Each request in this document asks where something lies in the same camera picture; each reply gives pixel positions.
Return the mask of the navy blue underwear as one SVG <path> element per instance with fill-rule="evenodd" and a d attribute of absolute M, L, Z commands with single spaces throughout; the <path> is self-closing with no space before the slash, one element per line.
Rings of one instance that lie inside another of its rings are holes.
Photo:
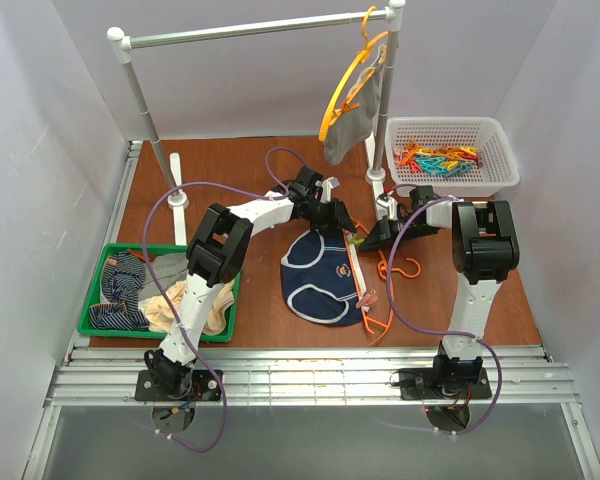
<path fill-rule="evenodd" d="M 359 297 L 343 237 L 307 230 L 281 259 L 283 299 L 299 318 L 328 327 L 363 321 Z"/>

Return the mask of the orange plastic hanger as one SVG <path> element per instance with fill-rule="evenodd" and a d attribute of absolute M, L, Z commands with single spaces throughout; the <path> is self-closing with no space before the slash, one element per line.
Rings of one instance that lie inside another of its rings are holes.
<path fill-rule="evenodd" d="M 356 294 L 358 298 L 356 302 L 356 309 L 361 313 L 362 325 L 370 339 L 368 345 L 376 346 L 381 340 L 384 339 L 384 337 L 390 331 L 394 321 L 394 310 L 391 307 L 389 307 L 389 313 L 387 316 L 387 320 L 385 321 L 378 320 L 371 315 L 371 308 L 378 302 L 379 295 L 375 289 L 367 289 L 366 284 L 363 288 L 362 284 L 364 283 L 365 278 L 362 268 L 360 266 L 354 267 L 354 260 L 358 261 L 358 247 L 361 246 L 362 241 L 366 239 L 366 236 L 370 234 L 370 229 L 368 229 L 362 222 L 355 218 L 353 220 L 353 224 L 356 228 L 356 232 L 358 230 L 361 230 L 365 234 L 365 237 L 362 238 L 359 237 L 357 233 L 352 234 L 343 232 L 343 239 L 346 241 L 347 244 L 347 256 L 350 261 L 350 265 L 351 267 L 353 267 L 356 274 L 361 274 L 361 280 L 357 279 L 357 277 L 354 278 L 354 285 L 356 287 Z M 388 276 L 387 274 L 389 270 L 387 256 L 385 255 L 383 249 L 378 249 L 375 253 L 377 253 L 378 255 L 378 262 L 376 264 L 377 275 L 380 280 L 386 283 Z M 396 273 L 402 276 L 403 278 L 409 280 L 417 279 L 422 273 L 422 266 L 420 262 L 412 257 L 404 257 L 404 260 L 407 263 L 414 266 L 415 271 L 407 272 L 400 267 L 391 267 L 391 273 Z M 382 331 L 380 333 L 376 333 L 376 331 L 374 330 L 374 326 L 380 327 Z"/>

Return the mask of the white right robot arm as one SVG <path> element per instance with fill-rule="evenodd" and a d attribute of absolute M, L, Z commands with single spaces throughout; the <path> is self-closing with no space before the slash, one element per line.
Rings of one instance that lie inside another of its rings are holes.
<path fill-rule="evenodd" d="M 411 387 L 457 392 L 481 382 L 483 338 L 493 300 L 519 263 L 520 250 L 512 211 L 504 200 L 472 202 L 437 194 L 430 185 L 413 184 L 412 211 L 402 213 L 392 196 L 381 194 L 376 203 L 387 214 L 376 222 L 359 246 L 361 252 L 382 250 L 404 240 L 452 234 L 452 262 L 458 274 L 457 295 L 446 334 L 433 366 L 418 374 Z"/>

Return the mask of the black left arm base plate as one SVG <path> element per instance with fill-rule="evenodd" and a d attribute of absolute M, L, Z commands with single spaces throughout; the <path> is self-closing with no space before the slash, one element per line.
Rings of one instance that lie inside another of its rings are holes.
<path fill-rule="evenodd" d="M 208 370 L 192 370 L 174 381 L 159 380 L 149 370 L 142 370 L 134 393 L 136 401 L 145 402 L 214 402 L 221 398 L 219 382 Z"/>

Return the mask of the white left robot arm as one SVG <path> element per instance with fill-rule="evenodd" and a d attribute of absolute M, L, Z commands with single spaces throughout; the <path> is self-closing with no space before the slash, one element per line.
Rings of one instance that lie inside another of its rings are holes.
<path fill-rule="evenodd" d="M 247 203 L 207 208 L 186 249 L 184 297 L 179 306 L 166 301 L 174 314 L 172 327 L 159 348 L 144 356 L 152 384 L 162 394 L 180 399 L 192 390 L 202 329 L 222 287 L 241 271 L 253 236 L 296 219 L 322 235 L 354 230 L 344 202 L 326 192 L 324 183 L 321 174 L 303 167 L 294 180 L 278 181 L 265 194 L 248 192 Z"/>

